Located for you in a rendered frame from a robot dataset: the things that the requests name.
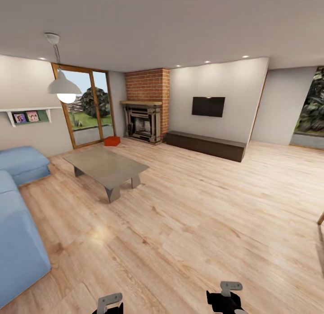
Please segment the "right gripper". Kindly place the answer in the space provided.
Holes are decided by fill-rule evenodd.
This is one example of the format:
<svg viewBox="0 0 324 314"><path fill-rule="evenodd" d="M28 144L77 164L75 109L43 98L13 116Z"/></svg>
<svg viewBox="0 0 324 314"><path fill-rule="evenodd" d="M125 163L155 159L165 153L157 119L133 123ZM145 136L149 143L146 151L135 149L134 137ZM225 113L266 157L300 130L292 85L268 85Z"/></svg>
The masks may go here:
<svg viewBox="0 0 324 314"><path fill-rule="evenodd" d="M214 312L221 312L225 314L225 307L228 303L234 303L237 306L241 306L240 298L237 294L231 293L230 297L226 297L221 295L221 293L212 293L210 294L208 290L207 293L207 302L209 305L212 305L212 309Z"/></svg>

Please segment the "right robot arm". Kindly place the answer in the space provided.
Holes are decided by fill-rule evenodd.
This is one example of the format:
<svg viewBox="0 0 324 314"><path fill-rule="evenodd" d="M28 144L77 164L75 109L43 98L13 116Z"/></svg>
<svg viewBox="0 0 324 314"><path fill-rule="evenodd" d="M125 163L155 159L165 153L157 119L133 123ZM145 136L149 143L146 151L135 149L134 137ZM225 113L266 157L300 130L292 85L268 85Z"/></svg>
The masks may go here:
<svg viewBox="0 0 324 314"><path fill-rule="evenodd" d="M214 312L221 312L223 314L248 314L241 308L240 298L237 294L233 294L231 290L243 290L241 282L221 281L221 293L210 294L208 290L207 302L212 305Z"/></svg>

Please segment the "storage box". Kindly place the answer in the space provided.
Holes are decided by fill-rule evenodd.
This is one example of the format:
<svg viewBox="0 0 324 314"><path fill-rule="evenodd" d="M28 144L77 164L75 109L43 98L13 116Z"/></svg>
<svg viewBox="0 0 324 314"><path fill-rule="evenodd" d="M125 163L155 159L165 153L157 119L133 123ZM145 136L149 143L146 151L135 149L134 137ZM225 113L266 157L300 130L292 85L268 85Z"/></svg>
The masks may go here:
<svg viewBox="0 0 324 314"><path fill-rule="evenodd" d="M104 140L105 146L117 146L120 143L120 137L109 136Z"/></svg>

